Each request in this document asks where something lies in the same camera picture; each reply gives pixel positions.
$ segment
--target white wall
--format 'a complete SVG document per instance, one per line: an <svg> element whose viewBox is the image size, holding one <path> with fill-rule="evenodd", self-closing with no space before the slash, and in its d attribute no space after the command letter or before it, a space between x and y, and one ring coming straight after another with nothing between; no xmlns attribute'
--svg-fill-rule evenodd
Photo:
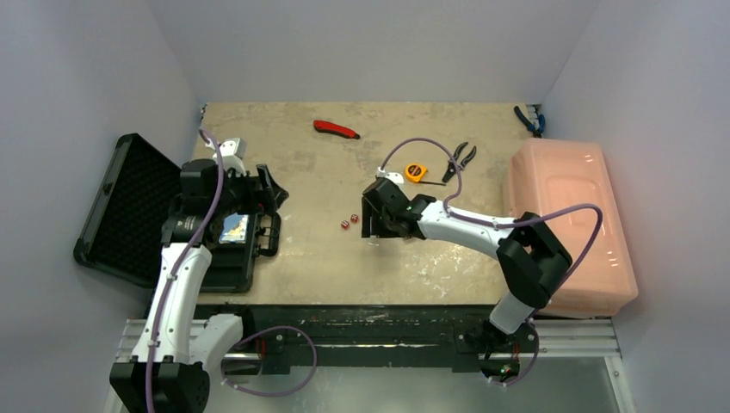
<svg viewBox="0 0 730 413"><path fill-rule="evenodd" d="M197 103L144 0L3 2L0 56L0 411L96 413L148 293L73 244L116 139L181 162Z"/></svg>
<svg viewBox="0 0 730 413"><path fill-rule="evenodd" d="M598 0L149 3L206 102L541 102Z"/></svg>
<svg viewBox="0 0 730 413"><path fill-rule="evenodd" d="M639 411L730 411L730 3L602 1L547 95L596 141L639 283L616 317Z"/></svg>

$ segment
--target black case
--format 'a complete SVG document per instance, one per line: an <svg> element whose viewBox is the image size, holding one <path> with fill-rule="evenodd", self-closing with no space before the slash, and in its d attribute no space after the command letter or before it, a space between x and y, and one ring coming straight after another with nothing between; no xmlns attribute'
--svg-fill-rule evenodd
<svg viewBox="0 0 730 413"><path fill-rule="evenodd" d="M116 143L73 256L76 261L129 281L157 285L162 226L172 198L181 193L180 167L137 133ZM258 217L250 231L259 230ZM213 254L202 292L245 292L251 288L253 245L224 246Z"/></svg>

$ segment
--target table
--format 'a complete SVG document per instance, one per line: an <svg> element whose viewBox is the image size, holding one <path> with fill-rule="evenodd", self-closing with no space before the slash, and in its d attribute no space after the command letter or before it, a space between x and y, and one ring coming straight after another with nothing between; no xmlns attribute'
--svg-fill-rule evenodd
<svg viewBox="0 0 730 413"><path fill-rule="evenodd" d="M361 193L385 155L411 137L436 139L451 151L463 141L478 147L463 173L462 195L451 205L502 215L506 165L530 134L514 104L422 102L213 102L202 124L218 140L248 143L244 163L266 163L290 196L281 207L281 244L273 258L259 257L248 293L203 293L198 304L495 304L506 285L496 261L459 245L418 239L363 239ZM360 140L317 133L315 119L350 127ZM210 157L198 139L193 154ZM387 169L407 163L429 168L440 181L446 155L434 145L411 143ZM407 182L405 193L443 199L456 190Z"/></svg>

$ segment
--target plastic bin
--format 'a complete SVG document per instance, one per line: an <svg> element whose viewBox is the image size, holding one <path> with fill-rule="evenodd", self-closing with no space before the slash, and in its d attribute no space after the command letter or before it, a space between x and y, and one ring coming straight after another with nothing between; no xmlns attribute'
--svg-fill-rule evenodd
<svg viewBox="0 0 730 413"><path fill-rule="evenodd" d="M638 290L603 153L597 144L530 139L511 159L505 177L505 211L544 215L583 202L603 210L603 228L583 263L541 313L562 317L613 316ZM573 260L596 223L591 210L547 222Z"/></svg>

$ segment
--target yellow tape measure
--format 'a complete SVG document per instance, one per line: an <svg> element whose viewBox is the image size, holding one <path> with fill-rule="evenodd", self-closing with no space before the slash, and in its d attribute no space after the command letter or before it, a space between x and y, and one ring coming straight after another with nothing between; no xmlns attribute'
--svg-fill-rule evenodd
<svg viewBox="0 0 730 413"><path fill-rule="evenodd" d="M445 183L441 182L428 182L428 181L421 181L424 176L426 176L426 172L428 172L428 169L418 163L409 163L405 166L405 179L408 181L411 181L413 183L428 183L430 185L443 185L445 186Z"/></svg>

